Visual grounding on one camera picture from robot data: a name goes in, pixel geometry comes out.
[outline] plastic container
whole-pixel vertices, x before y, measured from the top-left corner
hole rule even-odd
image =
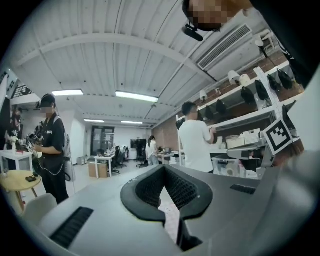
[[[248,144],[257,143],[259,141],[259,133],[260,133],[260,128],[244,131],[243,135],[244,135],[245,144],[248,145]]]
[[[233,149],[236,147],[241,147],[244,146],[245,143],[245,136],[243,134],[241,135],[237,135],[237,136],[228,136],[226,138],[226,145],[228,147],[228,149]]]

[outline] air conditioner vent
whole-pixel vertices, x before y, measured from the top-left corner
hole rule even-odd
[[[238,43],[240,40],[252,33],[250,27],[246,24],[240,26],[231,34],[227,35],[222,41],[214,45],[199,61],[198,66],[204,70],[228,49]]]

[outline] gray device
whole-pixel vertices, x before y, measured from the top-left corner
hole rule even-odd
[[[79,191],[32,238],[62,256],[273,255],[298,233],[308,236],[302,226],[319,209],[319,156],[304,152],[262,180],[169,164],[142,168]],[[180,211],[177,243],[158,210],[164,187]]]

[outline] ceiling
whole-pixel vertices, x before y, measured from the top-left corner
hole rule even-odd
[[[57,105],[83,118],[140,121],[151,127],[230,69],[257,58],[252,41],[229,53],[208,72],[197,60],[241,24],[253,33],[266,27],[258,12],[242,13],[221,32],[186,36],[181,0],[52,0],[25,22],[12,42],[7,63],[35,94],[82,89],[84,96],[59,97]],[[242,55],[248,49],[254,53]],[[117,98],[116,91],[159,97],[158,103]]]

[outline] security camera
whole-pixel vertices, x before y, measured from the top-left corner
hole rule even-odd
[[[189,24],[186,24],[181,30],[188,37],[191,37],[199,42],[202,42],[204,40],[204,38],[197,33],[198,30]]]
[[[208,95],[206,94],[205,90],[200,91],[200,100],[202,103],[206,103],[206,99],[208,98]]]

